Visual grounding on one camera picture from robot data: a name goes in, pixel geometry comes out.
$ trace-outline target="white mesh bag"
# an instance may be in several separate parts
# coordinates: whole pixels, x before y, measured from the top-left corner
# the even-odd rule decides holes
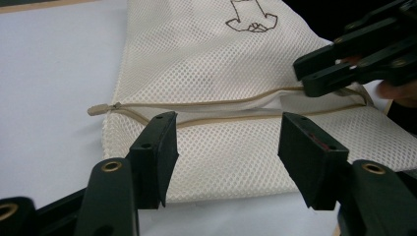
[[[277,156],[281,114],[303,114],[364,158],[417,167],[417,140],[361,86],[306,97],[292,63],[325,45],[278,0],[130,0],[121,70],[105,113],[104,157],[125,156],[155,115],[174,110],[180,156],[170,203],[296,191]]]

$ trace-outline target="hand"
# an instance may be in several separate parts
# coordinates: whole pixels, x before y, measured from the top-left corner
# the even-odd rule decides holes
[[[416,108],[417,80],[399,87],[394,87],[387,81],[382,81],[377,86],[377,95],[382,98],[393,99],[401,106]]]

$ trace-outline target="black line drawing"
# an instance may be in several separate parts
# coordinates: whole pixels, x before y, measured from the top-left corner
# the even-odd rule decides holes
[[[237,18],[226,22],[236,31],[265,32],[274,29],[278,16],[265,13],[258,0],[231,0]]]

